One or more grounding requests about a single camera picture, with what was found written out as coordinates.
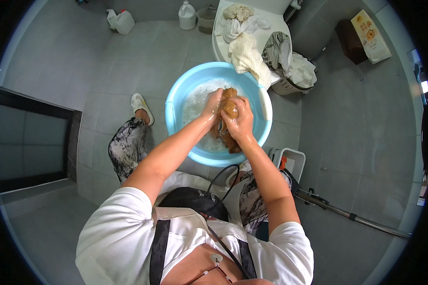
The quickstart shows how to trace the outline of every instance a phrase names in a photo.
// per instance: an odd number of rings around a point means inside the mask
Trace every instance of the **soap foam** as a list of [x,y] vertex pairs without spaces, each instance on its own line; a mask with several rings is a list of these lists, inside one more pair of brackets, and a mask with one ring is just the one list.
[[[201,115],[201,112],[206,105],[206,97],[208,93],[214,92],[217,88],[230,88],[233,87],[238,91],[239,96],[248,98],[244,90],[237,85],[234,85],[232,82],[216,78],[206,81],[199,86],[197,86],[188,96],[183,105],[183,124],[187,125],[189,122],[192,122],[196,117]],[[206,134],[197,146],[205,151],[226,151],[227,148],[224,145],[224,141],[220,138],[216,139],[208,133]]]

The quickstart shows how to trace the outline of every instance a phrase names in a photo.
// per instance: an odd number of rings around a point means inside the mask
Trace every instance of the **patterned pants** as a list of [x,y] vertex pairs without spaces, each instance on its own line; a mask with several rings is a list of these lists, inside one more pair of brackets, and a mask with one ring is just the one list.
[[[120,183],[124,183],[138,163],[147,156],[145,139],[146,124],[142,119],[133,117],[120,127],[109,143],[109,158]],[[281,173],[291,188],[291,178],[285,172]],[[268,218],[268,214],[252,171],[244,174],[240,180],[247,180],[240,195],[241,221],[246,231],[251,233]]]

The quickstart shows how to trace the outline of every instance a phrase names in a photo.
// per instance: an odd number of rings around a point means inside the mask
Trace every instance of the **white sneaker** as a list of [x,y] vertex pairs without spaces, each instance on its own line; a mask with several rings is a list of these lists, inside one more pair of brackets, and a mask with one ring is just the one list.
[[[241,171],[249,172],[251,170],[252,170],[252,167],[248,159],[240,163],[240,172]],[[230,176],[228,176],[227,180],[225,181],[225,184],[227,185],[228,188],[230,188],[230,179],[235,175],[236,175],[236,171],[233,171],[233,173],[230,174]]]
[[131,108],[133,110],[133,113],[136,112],[136,110],[143,109],[146,111],[147,115],[149,116],[149,123],[148,126],[152,125],[154,123],[154,116],[152,116],[151,111],[149,110],[149,107],[146,104],[146,101],[144,100],[143,96],[139,93],[133,94],[131,97]]

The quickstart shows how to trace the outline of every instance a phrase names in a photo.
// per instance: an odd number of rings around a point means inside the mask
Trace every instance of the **light blue plastic basin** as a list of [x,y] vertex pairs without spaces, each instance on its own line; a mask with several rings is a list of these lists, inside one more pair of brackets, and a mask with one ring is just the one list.
[[[224,78],[233,82],[247,93],[254,112],[252,132],[258,144],[262,146],[268,138],[272,124],[269,96],[263,86],[259,85],[249,72],[238,74],[233,65],[226,62],[208,62],[195,66],[174,83],[165,102],[165,120],[168,134],[175,134],[183,128],[183,106],[188,95],[201,83],[215,78]],[[266,116],[262,109],[268,109]],[[195,162],[214,167],[239,164],[246,159],[243,152],[230,154],[228,151],[206,151],[197,146],[189,152],[188,157]]]

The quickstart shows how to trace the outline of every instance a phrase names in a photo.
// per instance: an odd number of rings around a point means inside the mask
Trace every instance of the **brown cloth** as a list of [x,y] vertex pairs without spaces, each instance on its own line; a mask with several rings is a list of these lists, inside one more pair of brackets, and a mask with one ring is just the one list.
[[230,117],[231,119],[238,118],[239,116],[238,107],[233,101],[230,100],[230,98],[233,98],[233,97],[239,98],[238,91],[234,88],[225,89],[224,93],[222,94],[222,101],[220,102],[219,113],[217,115],[217,122],[214,125],[214,127],[212,127],[211,134],[216,138],[218,137],[222,138],[225,146],[228,147],[229,153],[238,153],[238,152],[241,152],[242,150],[238,145],[238,143],[236,142],[236,140],[234,140],[231,137],[230,133],[228,132],[227,125],[222,119],[222,116],[220,115],[220,111],[224,110],[225,113],[227,113],[228,117]]

